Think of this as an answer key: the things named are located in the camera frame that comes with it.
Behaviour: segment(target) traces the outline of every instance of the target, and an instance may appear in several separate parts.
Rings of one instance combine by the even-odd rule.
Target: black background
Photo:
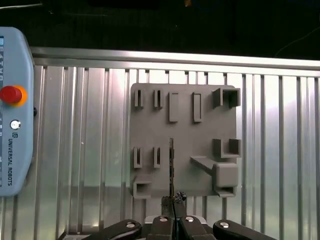
[[[38,2],[2,0],[0,6]],[[33,47],[256,57],[274,57],[320,26],[320,0],[192,0],[190,7],[184,0],[42,3],[0,10],[0,25],[20,29]],[[126,3],[131,8],[117,8]],[[278,57],[320,60],[320,29]]]

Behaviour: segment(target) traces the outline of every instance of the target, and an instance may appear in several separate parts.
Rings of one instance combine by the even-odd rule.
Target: screw
[[[167,222],[168,219],[165,216],[160,216],[160,222]]]
[[[185,220],[187,220],[189,223],[192,223],[194,221],[194,218],[191,216],[187,216]]]
[[[34,107],[34,108],[33,108],[33,116],[34,116],[34,117],[37,116],[37,113],[38,113],[38,110]]]
[[[135,225],[132,222],[127,222],[126,227],[132,229],[135,227]]]
[[[224,229],[227,229],[230,227],[230,225],[226,222],[220,222],[220,226],[223,227]]]

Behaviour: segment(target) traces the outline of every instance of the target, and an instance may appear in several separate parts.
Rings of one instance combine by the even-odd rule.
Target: silver metal frame
[[[186,53],[32,47],[37,65],[320,77],[320,61]]]

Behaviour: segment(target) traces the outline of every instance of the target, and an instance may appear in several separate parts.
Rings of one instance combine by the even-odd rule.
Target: rectangular slot
[[[162,109],[164,107],[164,93],[162,90],[154,90],[154,108]]]
[[[176,123],[179,119],[179,93],[169,92],[169,122]]]
[[[154,147],[153,148],[153,159],[154,159],[154,168],[159,169],[160,168],[160,162],[161,162],[161,150],[160,147]]]
[[[229,152],[241,156],[241,141],[239,139],[229,139]]]
[[[142,168],[142,160],[143,160],[143,150],[142,147],[134,147],[133,148],[133,167],[135,169]]]
[[[135,199],[149,199],[152,192],[152,178],[137,176],[133,182],[133,197]]]
[[[134,91],[134,107],[137,109],[144,108],[144,94],[140,89]]]
[[[241,105],[241,94],[239,88],[224,89],[223,96],[227,98],[230,109]]]
[[[203,104],[201,93],[193,93],[193,122],[201,123],[203,121]]]

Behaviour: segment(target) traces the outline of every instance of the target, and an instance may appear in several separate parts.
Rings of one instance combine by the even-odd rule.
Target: gray box holder
[[[238,185],[236,107],[228,85],[136,83],[131,88],[130,181],[134,198],[169,195],[169,139],[174,187],[188,196],[233,197]]]

